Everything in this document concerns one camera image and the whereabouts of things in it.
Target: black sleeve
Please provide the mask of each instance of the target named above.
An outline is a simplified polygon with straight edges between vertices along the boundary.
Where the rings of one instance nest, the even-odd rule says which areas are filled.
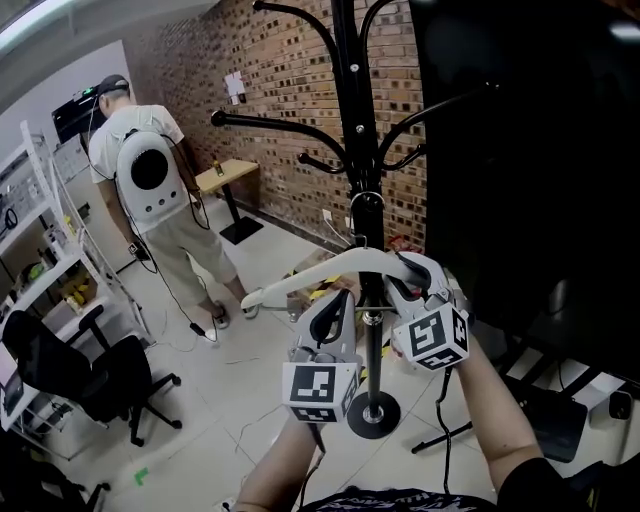
[[[546,459],[528,460],[511,472],[500,489],[498,509],[519,512],[589,510]]]

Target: black office chair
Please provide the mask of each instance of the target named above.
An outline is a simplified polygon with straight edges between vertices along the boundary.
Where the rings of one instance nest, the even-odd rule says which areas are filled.
[[[28,313],[11,313],[3,341],[17,355],[20,378],[35,389],[78,403],[95,421],[106,423],[116,416],[123,420],[131,418],[131,442],[136,446],[144,444],[137,437],[143,408],[167,425],[182,428],[180,421],[169,420],[148,401],[169,381],[180,386],[180,377],[171,373],[153,382],[144,349],[136,336],[127,336],[109,346],[96,323],[103,312],[102,306],[90,311],[80,321],[79,331],[66,343]],[[88,330],[104,349],[93,364],[71,347]]]
[[[86,488],[71,482],[49,462],[37,461],[23,446],[23,440],[0,432],[0,511],[11,512],[93,512],[107,483],[98,484],[85,503]]]

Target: bottle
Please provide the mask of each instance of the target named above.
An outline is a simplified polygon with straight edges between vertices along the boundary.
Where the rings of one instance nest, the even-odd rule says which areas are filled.
[[[224,176],[224,171],[222,170],[222,166],[220,165],[220,162],[218,162],[217,160],[214,160],[213,168],[216,170],[216,174],[218,176]]]

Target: wire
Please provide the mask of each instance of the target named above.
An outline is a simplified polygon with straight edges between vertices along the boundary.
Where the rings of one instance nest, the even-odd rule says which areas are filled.
[[[338,231],[336,230],[336,228],[333,227],[331,222],[329,222],[327,219],[324,219],[324,221],[327,224],[327,226],[331,228],[331,231],[333,231],[334,235],[336,235],[340,240],[342,240],[345,244],[347,244],[347,247],[351,245],[346,238],[344,238],[340,233],[338,233]]]
[[[207,290],[207,284],[204,282],[204,279],[202,279],[202,276],[200,274],[196,274],[198,276],[198,279],[200,279],[200,282],[202,283],[202,286],[204,287],[204,291],[207,294],[207,297],[209,297],[209,290]],[[216,333],[216,340],[218,339],[218,326],[216,325],[216,319],[213,319],[213,330]]]
[[[195,180],[196,175],[194,174],[193,169],[189,165],[189,162],[187,162],[187,158],[182,154],[182,150],[178,147],[178,145],[175,142],[173,142],[173,139],[171,137],[169,137],[168,135],[165,135],[165,134],[161,133],[160,136],[164,137],[165,139],[169,139],[171,141],[171,144],[173,144],[173,147],[176,148],[176,152],[178,153],[178,155],[180,155],[180,160],[182,160],[183,165],[185,166],[186,169],[188,169],[189,173],[191,173],[191,176]],[[182,182],[184,183],[184,186],[185,186],[185,188],[187,189],[187,192],[188,192],[189,191],[189,186],[187,185],[186,181],[184,180],[184,176],[182,176],[182,174],[180,174],[180,179],[182,179]],[[206,231],[210,231],[211,230],[211,224],[209,223],[209,217],[207,216],[207,210],[204,207],[204,203],[201,202],[201,206],[202,206],[202,211],[204,213],[204,218],[207,221],[207,225],[206,226],[203,226],[198,221],[198,218],[196,217],[196,213],[195,213],[195,211],[193,209],[193,203],[191,201],[189,201],[189,205],[191,206],[191,215],[193,216],[193,220],[195,221],[195,223],[199,227],[201,227],[202,229],[204,229]]]
[[[195,348],[198,346],[198,335],[196,334],[196,337],[195,337],[195,339],[193,340],[193,347],[191,347],[191,348],[190,348],[190,349],[188,349],[188,350],[182,350],[182,349],[179,349],[178,347],[174,346],[174,345],[173,345],[173,343],[170,343],[170,342],[168,342],[168,341],[163,341],[162,343],[156,343],[156,344],[152,345],[152,346],[149,348],[149,350],[151,350],[153,347],[158,347],[158,346],[160,346],[160,345],[166,345],[166,346],[168,346],[169,348],[172,348],[173,350],[175,350],[176,352],[182,352],[183,354],[187,354],[187,353],[189,353],[189,352],[193,352],[193,351],[195,350]]]
[[[238,452],[238,448],[240,447],[240,441],[242,441],[242,435],[244,434],[244,429],[247,427],[250,427],[251,425],[255,425],[256,423],[261,422],[263,419],[265,419],[267,416],[269,416],[270,414],[276,412],[278,409],[280,409],[280,407],[282,407],[282,404],[278,404],[276,407],[274,407],[273,409],[271,409],[269,412],[264,413],[262,416],[260,416],[257,420],[251,421],[249,423],[247,423],[246,425],[244,425],[241,429],[240,429],[240,436],[238,437],[238,442],[236,443],[236,447],[233,450],[233,453],[237,453]]]
[[[91,108],[91,117],[89,118],[89,142],[91,142],[91,125],[93,124],[93,114],[96,111],[96,103],[98,103],[98,99],[100,98],[100,96],[98,96],[98,94],[96,93],[96,99],[93,100],[93,107]],[[102,174],[98,169],[96,169],[94,167],[94,165],[91,163],[91,158],[89,158],[89,165],[91,166],[91,168],[96,171],[100,176],[102,176],[105,180],[108,181],[113,181],[115,180],[115,176],[113,178],[107,178],[104,174]]]
[[[302,483],[302,489],[300,491],[300,508],[304,506],[304,495],[307,492],[307,483],[309,482],[311,475],[313,475],[316,472],[316,470],[320,467],[320,463],[322,462],[322,459],[324,459],[324,456],[327,454],[327,450],[324,447],[324,441],[322,440],[322,435],[320,435],[320,429],[318,428],[318,425],[315,423],[307,423],[307,425],[311,430],[311,435],[313,436],[313,439],[316,442],[316,445],[320,449],[320,455],[318,455],[318,458],[316,459],[315,464],[309,470],[309,472],[307,473],[307,476],[304,478],[304,482]]]
[[[449,431],[449,429],[447,428],[447,426],[445,425],[442,419],[442,411],[440,410],[440,404],[447,397],[447,388],[449,387],[449,380],[451,379],[452,371],[453,371],[452,366],[447,367],[447,369],[444,371],[444,379],[442,381],[442,392],[440,393],[440,398],[436,400],[436,414],[438,415],[438,423],[440,423],[440,426],[444,431],[444,435],[447,437],[447,455],[444,461],[444,481],[442,484],[444,487],[444,492],[447,495],[451,494],[449,492],[449,462],[451,460],[451,432]]]
[[[189,315],[187,315],[186,311],[184,309],[182,309],[182,306],[180,305],[180,302],[178,302],[178,299],[176,299],[176,296],[171,291],[171,287],[169,286],[169,283],[167,283],[167,280],[162,275],[162,272],[160,271],[160,267],[158,267],[158,263],[156,263],[156,259],[153,257],[153,253],[149,249],[149,246],[142,239],[142,235],[140,234],[140,230],[138,229],[138,226],[136,225],[136,221],[133,220],[133,217],[131,216],[129,211],[126,209],[125,205],[120,200],[120,189],[118,188],[118,180],[115,179],[115,178],[116,178],[116,176],[114,175],[114,183],[116,185],[116,197],[118,198],[118,202],[120,203],[120,207],[127,213],[127,215],[129,216],[129,219],[133,223],[133,227],[135,228],[135,230],[137,232],[137,236],[138,236],[138,239],[140,240],[140,244],[144,247],[145,251],[147,251],[147,254],[149,255],[149,258],[151,258],[151,262],[153,263],[153,266],[155,267],[155,271],[149,269],[142,261],[140,261],[140,260],[138,260],[138,261],[140,261],[140,264],[145,268],[145,270],[151,272],[152,274],[159,274],[160,275],[160,277],[162,278],[162,281],[164,282],[165,286],[167,287],[167,290],[169,291],[169,294],[173,298],[174,302],[177,304],[178,309],[180,309],[180,311],[185,316],[185,318],[187,320],[189,320],[189,323],[193,324],[194,323],[193,320],[191,320]]]
[[[324,452],[320,452],[320,455],[318,455],[318,458],[316,459],[316,463],[313,465],[313,467],[309,470],[309,472],[307,473],[307,476],[304,479],[304,482],[302,484],[302,490],[300,491],[300,509],[304,506],[304,495],[307,492],[307,483],[309,482],[309,478],[311,478],[311,475],[313,475],[316,470],[320,467],[320,463],[322,462],[322,459],[324,459]]]
[[[564,383],[562,382],[562,365],[560,364],[560,361],[557,361],[558,363],[558,380],[560,381],[560,387],[562,388],[562,391],[564,391]]]

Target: tile floor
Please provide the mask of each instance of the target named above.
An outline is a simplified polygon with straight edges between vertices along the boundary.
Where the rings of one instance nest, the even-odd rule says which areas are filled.
[[[221,201],[213,201],[207,211],[216,231],[231,222]],[[278,280],[316,249],[269,224],[239,246],[223,242],[247,289]],[[280,370],[292,324],[286,314],[269,311],[245,320],[226,289],[204,270],[202,276],[211,296],[230,306],[232,323],[220,332],[218,349],[196,339],[159,279],[139,265],[121,275],[143,306],[158,341],[148,352],[154,374],[174,372],[182,377],[181,387],[168,386],[153,402],[170,418],[180,419],[184,428],[176,431],[144,415],[140,432],[146,444],[138,448],[129,443],[123,422],[114,421],[104,431],[76,414],[62,434],[51,436],[51,442],[66,453],[93,440],[71,462],[59,464],[70,479],[87,487],[109,481],[112,491],[104,502],[106,511],[212,510],[216,503],[237,495],[243,478],[267,452],[287,418],[279,405]],[[206,315],[191,313],[203,325],[207,322]],[[400,426],[376,441],[357,437],[345,423],[327,426],[323,437],[328,455],[310,480],[307,502],[347,485],[442,490],[444,445],[417,456],[409,451],[417,442],[440,435],[434,401],[442,374],[416,372],[393,354],[382,366],[382,388],[398,399],[403,411]],[[468,420],[457,378],[452,379],[443,411],[451,427]],[[563,475],[570,475],[596,460],[613,461],[621,439],[622,431],[603,433],[587,426],[576,460],[554,464]],[[136,475],[146,475],[140,478],[142,485]],[[450,488],[496,499],[472,432],[453,442]]]

